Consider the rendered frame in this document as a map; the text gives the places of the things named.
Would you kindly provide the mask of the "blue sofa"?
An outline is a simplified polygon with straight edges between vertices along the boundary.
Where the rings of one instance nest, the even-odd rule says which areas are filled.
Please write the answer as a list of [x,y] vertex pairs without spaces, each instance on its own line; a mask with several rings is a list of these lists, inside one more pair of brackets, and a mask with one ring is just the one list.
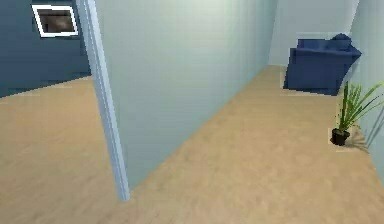
[[299,39],[290,49],[284,89],[336,96],[344,77],[362,52],[349,36]]

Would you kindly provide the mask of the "green house plant black pot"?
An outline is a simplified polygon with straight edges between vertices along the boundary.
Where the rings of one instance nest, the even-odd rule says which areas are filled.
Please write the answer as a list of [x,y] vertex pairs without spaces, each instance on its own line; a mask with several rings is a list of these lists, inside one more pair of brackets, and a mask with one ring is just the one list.
[[350,137],[348,129],[376,107],[382,106],[384,100],[378,102],[383,93],[375,97],[371,95],[384,86],[384,81],[375,84],[365,94],[361,84],[354,85],[346,82],[343,88],[343,98],[341,108],[337,114],[338,121],[336,127],[331,131],[330,141],[337,146],[344,146]]

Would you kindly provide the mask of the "white framed wall picture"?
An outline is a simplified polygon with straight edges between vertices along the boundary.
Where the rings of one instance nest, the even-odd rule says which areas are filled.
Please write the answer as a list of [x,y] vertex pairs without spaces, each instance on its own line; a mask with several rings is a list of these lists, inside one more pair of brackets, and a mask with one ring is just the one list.
[[32,11],[42,38],[70,37],[79,34],[72,6],[34,4]]

